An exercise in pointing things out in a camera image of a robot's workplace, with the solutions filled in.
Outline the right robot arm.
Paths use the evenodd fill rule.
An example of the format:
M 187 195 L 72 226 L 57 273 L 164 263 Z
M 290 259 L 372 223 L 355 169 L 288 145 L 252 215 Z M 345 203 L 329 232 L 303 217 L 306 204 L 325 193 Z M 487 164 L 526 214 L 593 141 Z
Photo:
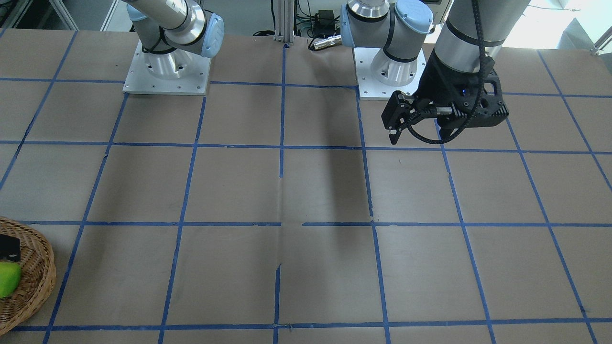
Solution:
M 153 41 L 168 43 L 173 53 L 186 53 L 195 62 L 208 61 L 218 51 L 214 34 L 223 34 L 223 22 L 206 13 L 193 0 L 130 0 L 136 10 L 136 24 L 153 24 Z M 115 80 L 58 81 L 2 80 L 1 103 L 16 96 L 20 106 L 32 104 L 33 127 L 45 105 L 53 102 L 52 91 L 60 99 L 85 105 L 85 121 L 103 120 L 103 135 L 83 142 L 28 141 L 25 131 L 15 152 L 1 171 L 1 214 L 25 220 L 49 220 L 52 225 L 82 225 L 89 217 L 90 205 L 100 181 L 109 150 L 114 147 L 115 130 L 124 113 L 127 97 Z

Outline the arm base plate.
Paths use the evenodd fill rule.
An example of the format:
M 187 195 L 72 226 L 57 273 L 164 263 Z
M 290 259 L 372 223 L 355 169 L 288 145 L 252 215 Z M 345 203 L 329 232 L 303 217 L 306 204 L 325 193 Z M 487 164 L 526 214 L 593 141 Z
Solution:
M 395 91 L 412 97 L 426 67 L 421 50 L 416 60 L 399 63 L 379 48 L 354 48 L 354 61 L 361 100 L 388 100 Z
M 175 50 L 145 53 L 138 42 L 122 90 L 134 95 L 205 96 L 212 59 Z

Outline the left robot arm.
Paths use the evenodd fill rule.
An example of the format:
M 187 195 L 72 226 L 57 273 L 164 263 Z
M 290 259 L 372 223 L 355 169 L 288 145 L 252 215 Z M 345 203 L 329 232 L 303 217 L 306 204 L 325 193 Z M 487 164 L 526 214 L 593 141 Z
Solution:
M 408 131 L 416 139 L 446 144 L 467 128 L 494 127 L 507 120 L 495 57 L 527 8 L 527 0 L 455 0 L 426 62 L 415 92 L 419 53 L 434 24 L 420 0 L 349 0 L 339 18 L 342 43 L 375 48 L 370 70 L 395 87 L 381 114 L 395 145 Z

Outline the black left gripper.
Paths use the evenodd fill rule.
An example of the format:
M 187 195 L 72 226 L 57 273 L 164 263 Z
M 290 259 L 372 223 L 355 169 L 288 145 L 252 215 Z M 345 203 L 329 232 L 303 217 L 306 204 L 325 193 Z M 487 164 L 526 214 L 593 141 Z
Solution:
M 492 57 L 485 57 L 487 75 L 482 83 L 479 72 L 453 70 L 442 63 L 436 52 L 432 52 L 415 92 L 414 104 L 404 92 L 394 91 L 381 114 L 382 123 L 389 130 L 391 145 L 397 144 L 405 130 L 415 131 L 413 124 L 431 118 L 437 118 L 442 139 L 448 139 L 451 130 L 459 128 L 467 120 L 476 102 L 479 86 L 490 85 L 492 92 L 481 92 L 476 114 L 467 127 L 493 127 L 507 119 L 510 112 L 503 100 L 494 64 Z

